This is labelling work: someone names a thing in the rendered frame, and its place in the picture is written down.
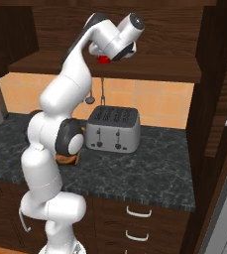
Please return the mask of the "grey hanging utensil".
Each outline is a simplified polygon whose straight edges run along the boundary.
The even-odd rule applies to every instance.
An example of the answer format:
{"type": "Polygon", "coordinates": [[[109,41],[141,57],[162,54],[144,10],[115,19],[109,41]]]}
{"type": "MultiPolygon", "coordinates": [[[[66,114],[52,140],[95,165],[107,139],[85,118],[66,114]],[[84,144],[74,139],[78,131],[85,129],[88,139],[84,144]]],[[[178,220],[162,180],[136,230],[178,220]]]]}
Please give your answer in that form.
{"type": "Polygon", "coordinates": [[[101,105],[105,106],[104,77],[101,77],[101,105]]]}

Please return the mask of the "dark wood drawer front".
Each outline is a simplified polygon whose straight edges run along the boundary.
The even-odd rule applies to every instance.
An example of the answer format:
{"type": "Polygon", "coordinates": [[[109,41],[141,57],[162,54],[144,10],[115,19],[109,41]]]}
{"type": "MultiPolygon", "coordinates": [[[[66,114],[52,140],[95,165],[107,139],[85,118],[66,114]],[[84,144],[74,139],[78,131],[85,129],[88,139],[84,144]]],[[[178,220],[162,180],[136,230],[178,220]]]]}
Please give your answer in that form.
{"type": "Polygon", "coordinates": [[[178,249],[182,241],[182,232],[169,229],[149,228],[116,220],[99,221],[95,225],[96,231],[109,241],[127,245],[178,249]]]}
{"type": "Polygon", "coordinates": [[[160,226],[184,230],[189,218],[189,213],[182,210],[125,202],[111,198],[95,197],[93,199],[93,208],[96,218],[102,221],[116,220],[126,224],[134,224],[149,228],[160,226]],[[149,218],[141,218],[129,215],[126,212],[127,205],[129,205],[130,210],[140,213],[148,213],[151,209],[152,216],[149,218]]]}
{"type": "Polygon", "coordinates": [[[124,254],[125,250],[128,250],[128,254],[179,254],[178,250],[157,247],[136,247],[117,242],[99,242],[97,250],[98,254],[124,254]]]}

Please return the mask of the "silver four-slot toaster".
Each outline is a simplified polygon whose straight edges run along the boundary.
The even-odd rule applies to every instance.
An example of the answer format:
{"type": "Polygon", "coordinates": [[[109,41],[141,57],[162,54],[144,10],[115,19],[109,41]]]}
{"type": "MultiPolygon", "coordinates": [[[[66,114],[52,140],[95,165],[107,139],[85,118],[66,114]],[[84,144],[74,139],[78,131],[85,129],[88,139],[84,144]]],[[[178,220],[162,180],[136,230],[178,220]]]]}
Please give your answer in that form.
{"type": "Polygon", "coordinates": [[[133,153],[141,138],[140,114],[136,108],[97,106],[85,127],[88,149],[113,153],[133,153]]]}

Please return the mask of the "dark wood wall cabinet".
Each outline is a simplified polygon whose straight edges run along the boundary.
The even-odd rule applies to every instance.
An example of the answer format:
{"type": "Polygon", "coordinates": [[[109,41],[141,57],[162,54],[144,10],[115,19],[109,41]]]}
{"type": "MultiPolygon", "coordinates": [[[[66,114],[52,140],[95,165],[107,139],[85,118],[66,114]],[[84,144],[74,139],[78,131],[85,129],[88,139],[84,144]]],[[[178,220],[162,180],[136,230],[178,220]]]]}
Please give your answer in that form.
{"type": "Polygon", "coordinates": [[[39,50],[9,66],[13,72],[57,74],[62,57],[94,12],[119,24],[137,13],[145,31],[129,59],[100,64],[89,52],[84,58],[94,76],[197,83],[201,72],[195,54],[203,10],[216,0],[73,0],[32,3],[39,50]]]}

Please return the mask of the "brown wooden tray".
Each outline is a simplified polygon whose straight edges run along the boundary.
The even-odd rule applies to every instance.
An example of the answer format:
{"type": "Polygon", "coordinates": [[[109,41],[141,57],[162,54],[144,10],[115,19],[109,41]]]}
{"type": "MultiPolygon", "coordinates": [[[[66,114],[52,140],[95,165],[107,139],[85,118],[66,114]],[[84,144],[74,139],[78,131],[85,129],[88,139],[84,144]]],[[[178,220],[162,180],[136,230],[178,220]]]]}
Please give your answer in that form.
{"type": "Polygon", "coordinates": [[[56,154],[56,161],[60,165],[76,166],[79,161],[79,157],[80,157],[80,153],[77,153],[68,157],[56,154]]]}

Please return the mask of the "dark wood cabinet door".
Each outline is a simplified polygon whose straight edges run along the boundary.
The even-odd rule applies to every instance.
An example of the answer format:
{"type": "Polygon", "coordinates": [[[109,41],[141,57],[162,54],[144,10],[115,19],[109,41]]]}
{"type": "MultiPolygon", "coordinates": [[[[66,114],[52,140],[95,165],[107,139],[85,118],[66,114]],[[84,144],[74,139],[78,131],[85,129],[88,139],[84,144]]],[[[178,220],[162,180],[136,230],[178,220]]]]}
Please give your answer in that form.
{"type": "Polygon", "coordinates": [[[205,156],[208,157],[216,156],[226,120],[227,120],[227,68],[222,83],[218,103],[216,106],[215,116],[213,117],[211,130],[205,148],[204,152],[205,156]]]}
{"type": "Polygon", "coordinates": [[[32,8],[0,6],[0,77],[39,49],[32,8]]]}

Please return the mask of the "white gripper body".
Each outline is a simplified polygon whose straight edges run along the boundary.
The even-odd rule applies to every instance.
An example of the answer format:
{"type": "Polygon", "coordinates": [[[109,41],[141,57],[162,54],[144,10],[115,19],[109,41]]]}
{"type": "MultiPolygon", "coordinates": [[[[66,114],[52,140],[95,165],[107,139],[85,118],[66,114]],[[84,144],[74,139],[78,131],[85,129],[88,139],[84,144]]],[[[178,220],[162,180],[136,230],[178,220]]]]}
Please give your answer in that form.
{"type": "Polygon", "coordinates": [[[103,52],[98,48],[94,43],[91,43],[88,47],[88,51],[92,56],[100,57],[103,55],[103,52]]]}

